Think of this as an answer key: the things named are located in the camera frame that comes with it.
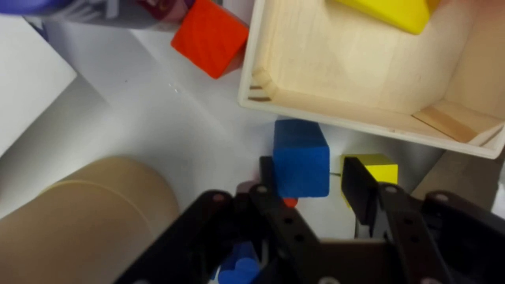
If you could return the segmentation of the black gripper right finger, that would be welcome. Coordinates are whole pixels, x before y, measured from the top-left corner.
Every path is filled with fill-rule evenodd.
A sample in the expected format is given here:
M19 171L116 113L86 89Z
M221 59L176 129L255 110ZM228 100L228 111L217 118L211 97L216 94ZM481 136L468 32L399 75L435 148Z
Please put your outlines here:
M453 284L421 214L399 187L378 184L359 160L345 159L340 190L369 236L394 248L405 284Z

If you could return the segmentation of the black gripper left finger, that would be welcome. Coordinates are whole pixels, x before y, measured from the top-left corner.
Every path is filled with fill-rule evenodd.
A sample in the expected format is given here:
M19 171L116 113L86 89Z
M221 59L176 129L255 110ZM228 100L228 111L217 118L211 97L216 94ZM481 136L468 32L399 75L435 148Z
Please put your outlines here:
M314 233L295 209L288 209L274 189L271 157L258 159L260 182L251 189L251 203L263 223L266 264L254 284L317 284Z

